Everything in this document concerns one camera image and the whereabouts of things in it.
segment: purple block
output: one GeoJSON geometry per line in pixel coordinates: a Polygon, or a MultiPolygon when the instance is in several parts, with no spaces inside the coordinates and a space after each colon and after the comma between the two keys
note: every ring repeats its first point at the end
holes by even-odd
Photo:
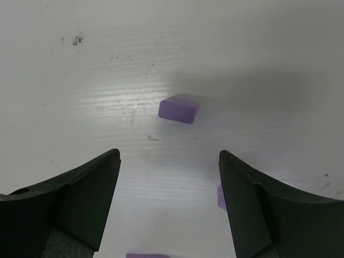
{"type": "Polygon", "coordinates": [[[126,254],[125,258],[169,258],[164,254],[126,254]]]}
{"type": "Polygon", "coordinates": [[[225,202],[225,196],[224,196],[224,192],[222,189],[222,185],[220,184],[219,187],[217,188],[217,205],[227,211],[227,207],[226,207],[226,202],[225,202]]]}
{"type": "Polygon", "coordinates": [[[160,102],[158,116],[160,118],[192,124],[195,120],[198,105],[194,101],[182,101],[167,98],[160,102]]]}

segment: scratch mark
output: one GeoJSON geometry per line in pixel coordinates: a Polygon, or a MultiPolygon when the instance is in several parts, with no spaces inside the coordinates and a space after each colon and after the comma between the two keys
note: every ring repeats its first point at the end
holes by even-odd
{"type": "Polygon", "coordinates": [[[116,98],[116,100],[117,100],[117,102],[118,102],[118,104],[119,104],[119,106],[120,106],[120,109],[122,109],[123,114],[125,115],[125,117],[127,118],[127,120],[129,120],[129,117],[128,117],[127,114],[124,112],[124,109],[123,109],[123,107],[122,107],[122,104],[119,102],[116,93],[114,93],[114,96],[115,96],[115,98],[116,98]]]}
{"type": "Polygon", "coordinates": [[[158,138],[153,138],[151,136],[147,136],[147,138],[148,138],[148,141],[159,141],[158,138]]]}
{"type": "Polygon", "coordinates": [[[138,108],[138,102],[136,101],[135,105],[134,105],[134,112],[131,115],[131,122],[130,122],[131,125],[134,124],[135,116],[136,116],[136,113],[138,111],[137,108],[138,108]]]}
{"type": "Polygon", "coordinates": [[[62,170],[61,170],[61,168],[59,167],[59,165],[56,164],[56,166],[57,166],[57,168],[58,168],[60,174],[62,174],[62,170]]]}
{"type": "Polygon", "coordinates": [[[323,191],[326,187],[329,187],[330,183],[325,184],[323,187],[320,188],[320,191],[323,191]]]}

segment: purple cube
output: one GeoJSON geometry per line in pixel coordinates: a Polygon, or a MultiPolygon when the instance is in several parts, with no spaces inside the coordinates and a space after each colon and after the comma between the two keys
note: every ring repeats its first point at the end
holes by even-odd
{"type": "Polygon", "coordinates": [[[125,258],[169,258],[164,254],[126,254],[125,258]]]}
{"type": "Polygon", "coordinates": [[[222,185],[220,184],[219,187],[217,188],[217,205],[227,211],[227,207],[226,207],[226,202],[225,202],[225,196],[224,196],[224,192],[222,189],[222,185]]]}
{"type": "Polygon", "coordinates": [[[192,124],[195,120],[198,105],[194,101],[183,101],[167,98],[160,102],[158,116],[160,118],[192,124]]]}

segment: white wood grain surface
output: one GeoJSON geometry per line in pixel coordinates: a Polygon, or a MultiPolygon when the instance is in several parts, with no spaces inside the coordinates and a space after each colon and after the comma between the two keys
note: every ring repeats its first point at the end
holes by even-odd
{"type": "Polygon", "coordinates": [[[344,198],[343,14],[333,0],[2,0],[0,192],[119,148],[95,257],[235,257],[222,149],[344,198]],[[174,94],[199,98],[192,126],[157,119],[174,94]]]}

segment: debris speck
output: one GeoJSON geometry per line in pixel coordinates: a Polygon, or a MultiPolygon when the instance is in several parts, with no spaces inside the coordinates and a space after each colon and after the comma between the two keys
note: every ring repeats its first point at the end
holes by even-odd
{"type": "Polygon", "coordinates": [[[323,191],[326,187],[329,187],[329,183],[325,184],[323,187],[320,188],[320,191],[323,191]]]}
{"type": "Polygon", "coordinates": [[[153,138],[151,136],[148,136],[147,138],[148,138],[148,141],[159,141],[158,138],[153,138]]]}
{"type": "Polygon", "coordinates": [[[80,32],[77,36],[74,37],[73,46],[77,46],[81,44],[83,40],[84,40],[84,36],[80,32]]]}

